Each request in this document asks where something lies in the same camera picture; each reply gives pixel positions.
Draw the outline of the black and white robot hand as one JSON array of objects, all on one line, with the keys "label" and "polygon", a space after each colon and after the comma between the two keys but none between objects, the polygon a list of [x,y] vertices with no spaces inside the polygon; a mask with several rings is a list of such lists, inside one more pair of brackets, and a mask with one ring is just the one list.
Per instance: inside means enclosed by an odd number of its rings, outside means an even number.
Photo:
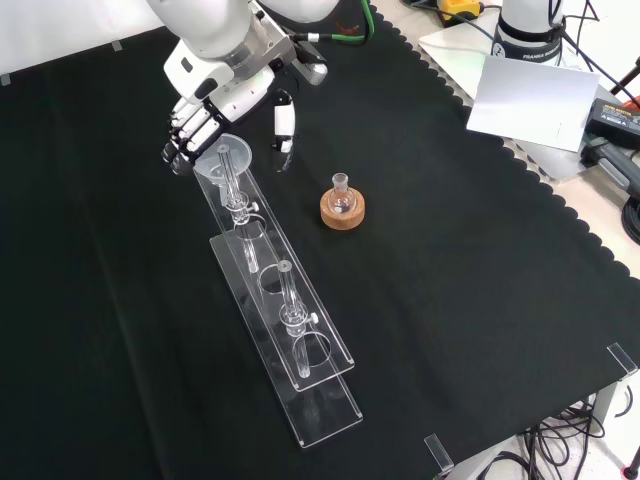
[{"label": "black and white robot hand", "polygon": [[277,56],[245,79],[225,62],[196,56],[181,40],[164,64],[180,95],[168,120],[161,157],[174,174],[190,174],[196,161],[231,126],[261,104],[289,62]]}]

